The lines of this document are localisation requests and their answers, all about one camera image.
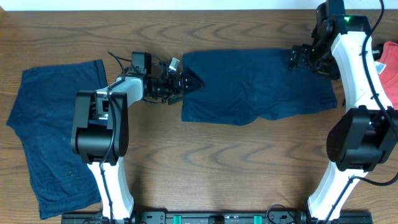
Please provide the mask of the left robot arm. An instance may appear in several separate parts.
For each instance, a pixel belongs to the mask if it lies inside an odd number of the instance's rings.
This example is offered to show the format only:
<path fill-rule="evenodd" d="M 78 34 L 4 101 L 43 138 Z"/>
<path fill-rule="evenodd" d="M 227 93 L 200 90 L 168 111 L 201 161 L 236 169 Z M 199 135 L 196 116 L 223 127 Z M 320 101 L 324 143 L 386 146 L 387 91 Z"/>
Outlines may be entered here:
<path fill-rule="evenodd" d="M 101 196 L 103 210 L 95 222 L 141 221 L 124 169 L 129 107 L 138 101 L 172 105 L 204 86 L 193 71 L 180 71 L 179 59 L 153 62 L 155 58 L 147 52 L 132 52 L 130 66 L 121 67 L 114 83 L 76 95 L 71 145 L 94 175 Z"/>

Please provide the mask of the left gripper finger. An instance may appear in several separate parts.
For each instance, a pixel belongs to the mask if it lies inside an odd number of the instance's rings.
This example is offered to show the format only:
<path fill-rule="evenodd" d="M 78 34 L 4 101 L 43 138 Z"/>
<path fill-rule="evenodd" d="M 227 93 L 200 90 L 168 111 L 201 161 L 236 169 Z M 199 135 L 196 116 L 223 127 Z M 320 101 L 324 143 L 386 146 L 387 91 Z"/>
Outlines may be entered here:
<path fill-rule="evenodd" d="M 194 91 L 198 91 L 202 89 L 202 85 L 185 85 L 182 90 L 183 95 L 187 95 Z"/>
<path fill-rule="evenodd" d="M 193 72 L 181 72 L 180 79 L 184 86 L 201 86 L 202 80 Z"/>

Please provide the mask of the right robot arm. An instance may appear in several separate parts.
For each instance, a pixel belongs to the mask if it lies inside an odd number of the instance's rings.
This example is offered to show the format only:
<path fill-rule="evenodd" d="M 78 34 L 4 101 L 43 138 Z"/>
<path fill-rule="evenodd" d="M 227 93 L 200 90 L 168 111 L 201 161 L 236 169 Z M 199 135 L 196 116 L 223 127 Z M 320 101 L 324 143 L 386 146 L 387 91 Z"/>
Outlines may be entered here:
<path fill-rule="evenodd" d="M 313 43 L 294 45 L 289 68 L 309 68 L 341 80 L 345 115 L 328 133 L 329 163 L 295 223 L 371 223 L 368 212 L 343 212 L 358 182 L 386 162 L 397 144 L 397 111 L 387 97 L 373 57 L 374 27 L 362 15 L 349 15 L 342 0 L 317 7 Z"/>

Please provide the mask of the navy blue shorts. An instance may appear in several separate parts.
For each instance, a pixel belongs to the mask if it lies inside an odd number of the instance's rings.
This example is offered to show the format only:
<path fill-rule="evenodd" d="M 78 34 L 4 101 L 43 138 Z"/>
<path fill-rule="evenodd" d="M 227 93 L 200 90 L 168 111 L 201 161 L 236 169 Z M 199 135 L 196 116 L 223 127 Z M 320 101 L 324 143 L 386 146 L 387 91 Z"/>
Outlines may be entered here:
<path fill-rule="evenodd" d="M 288 68 L 287 49 L 206 50 L 183 55 L 203 87 L 183 97 L 182 121 L 243 126 L 337 107 L 329 79 Z"/>

